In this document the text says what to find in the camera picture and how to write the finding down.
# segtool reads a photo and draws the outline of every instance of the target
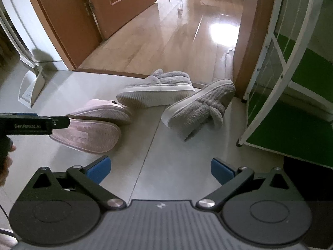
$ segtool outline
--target finger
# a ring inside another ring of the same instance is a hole
[[[5,161],[4,164],[3,164],[3,170],[0,174],[0,179],[3,179],[3,178],[6,179],[8,177],[8,174],[9,174],[9,172],[8,172],[8,162]]]
[[[10,148],[9,152],[13,152],[16,150],[16,145],[12,144],[12,147]]]
[[[0,180],[0,187],[4,186],[4,185],[5,185],[5,182],[6,182],[6,179],[2,179],[2,180]]]
[[[10,156],[7,156],[5,161],[7,162],[8,167],[11,167],[11,165],[13,164],[13,159]]]

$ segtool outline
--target human hand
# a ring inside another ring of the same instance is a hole
[[[12,144],[12,147],[10,148],[9,152],[13,152],[15,150],[16,150],[16,146],[14,144]],[[9,171],[8,169],[12,165],[12,163],[13,163],[13,160],[8,154],[6,159],[4,160],[2,172],[0,173],[0,187],[4,186],[4,184],[5,184],[6,178],[8,177],[8,171]]]

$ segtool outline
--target slipper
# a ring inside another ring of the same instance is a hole
[[[105,153],[111,150],[121,137],[119,127],[110,122],[70,119],[67,129],[53,130],[49,135],[67,147],[93,153]]]
[[[122,106],[116,101],[93,99],[88,101],[83,108],[71,112],[68,116],[75,119],[106,121],[121,126],[131,123],[132,113],[128,107]]]
[[[231,80],[215,81],[194,95],[166,108],[161,120],[187,140],[210,120],[216,129],[221,128],[225,109],[234,95],[235,86]]]
[[[187,73],[156,70],[139,84],[120,90],[117,100],[132,108],[170,105],[195,93]]]

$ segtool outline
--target cable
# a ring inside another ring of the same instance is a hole
[[[1,206],[1,204],[0,204],[0,208],[3,211],[3,213],[5,214],[7,220],[9,220],[9,217],[8,217],[7,213],[5,212],[4,208]]]
[[[7,230],[0,229],[0,234],[11,236],[11,237],[17,239],[13,232],[10,232],[10,231],[7,231]]]

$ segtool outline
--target ribbed gray plate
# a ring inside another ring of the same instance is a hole
[[[129,208],[108,212],[86,237],[59,247],[36,247],[20,242],[14,250],[254,250],[227,233],[214,213],[189,201],[133,200]],[[297,244],[286,250],[304,250]]]

